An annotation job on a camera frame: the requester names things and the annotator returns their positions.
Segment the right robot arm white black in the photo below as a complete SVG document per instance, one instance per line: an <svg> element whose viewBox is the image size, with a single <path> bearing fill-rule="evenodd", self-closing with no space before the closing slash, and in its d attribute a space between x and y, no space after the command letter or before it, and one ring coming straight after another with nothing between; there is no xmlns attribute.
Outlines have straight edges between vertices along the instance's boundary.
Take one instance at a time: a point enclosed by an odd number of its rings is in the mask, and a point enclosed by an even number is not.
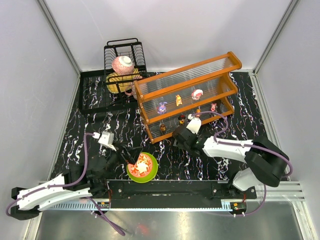
<svg viewBox="0 0 320 240"><path fill-rule="evenodd" d="M256 185L276 188L283 178L293 172L289 157L265 136L254 140L226 140L216 135L197 135L185 126L173 133L175 146L197 157L225 158L247 165L233 174L230 185L244 192Z"/></svg>

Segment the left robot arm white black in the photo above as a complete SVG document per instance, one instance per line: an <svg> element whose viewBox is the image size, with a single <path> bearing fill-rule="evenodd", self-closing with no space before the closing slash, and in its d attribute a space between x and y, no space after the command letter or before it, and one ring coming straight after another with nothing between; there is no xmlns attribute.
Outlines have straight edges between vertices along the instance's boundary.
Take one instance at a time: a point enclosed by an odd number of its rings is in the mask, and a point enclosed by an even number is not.
<svg viewBox="0 0 320 240"><path fill-rule="evenodd" d="M86 154L86 163L79 169L67 170L33 188L15 187L11 190L13 202L7 207L6 214L20 221L29 220L60 203L101 194L103 187L95 185L94 180L106 178L120 162L135 164L142 149L141 146L125 146L111 150L108 157Z"/></svg>

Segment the purple bunny toy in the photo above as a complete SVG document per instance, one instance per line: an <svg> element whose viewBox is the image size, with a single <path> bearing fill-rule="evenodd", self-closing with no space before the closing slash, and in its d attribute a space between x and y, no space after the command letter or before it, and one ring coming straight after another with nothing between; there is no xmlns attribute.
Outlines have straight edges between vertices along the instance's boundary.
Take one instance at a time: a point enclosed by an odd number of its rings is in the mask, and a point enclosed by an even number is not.
<svg viewBox="0 0 320 240"><path fill-rule="evenodd" d="M167 107L166 107L166 105L167 105L168 103L167 102L160 102L159 104L158 104L158 107L157 107L157 113L159 114L159 115L163 115L163 114L165 114L166 113L166 111L167 111Z"/></svg>

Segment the pink flamingo toy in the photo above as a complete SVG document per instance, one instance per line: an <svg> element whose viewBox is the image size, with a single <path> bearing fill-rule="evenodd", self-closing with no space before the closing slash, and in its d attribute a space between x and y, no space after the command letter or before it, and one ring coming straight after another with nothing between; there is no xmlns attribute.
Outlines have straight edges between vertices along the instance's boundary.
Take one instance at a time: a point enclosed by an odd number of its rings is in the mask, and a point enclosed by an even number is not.
<svg viewBox="0 0 320 240"><path fill-rule="evenodd" d="M191 98L195 101L198 101L202 95L203 95L203 91L201 89L195 89L191 93Z"/></svg>

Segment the small orange figure toy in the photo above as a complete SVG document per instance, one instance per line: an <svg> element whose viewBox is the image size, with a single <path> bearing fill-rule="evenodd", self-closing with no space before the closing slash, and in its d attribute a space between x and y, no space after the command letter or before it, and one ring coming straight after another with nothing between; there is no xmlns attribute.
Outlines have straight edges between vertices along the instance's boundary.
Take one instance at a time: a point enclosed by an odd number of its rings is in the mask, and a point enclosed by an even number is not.
<svg viewBox="0 0 320 240"><path fill-rule="evenodd" d="M179 94L177 94L177 95L175 96L175 101L176 101L176 106L177 106L177 107L178 107L179 105L182 105L182 104L183 104L182 98L181 98L181 96L180 96Z"/></svg>

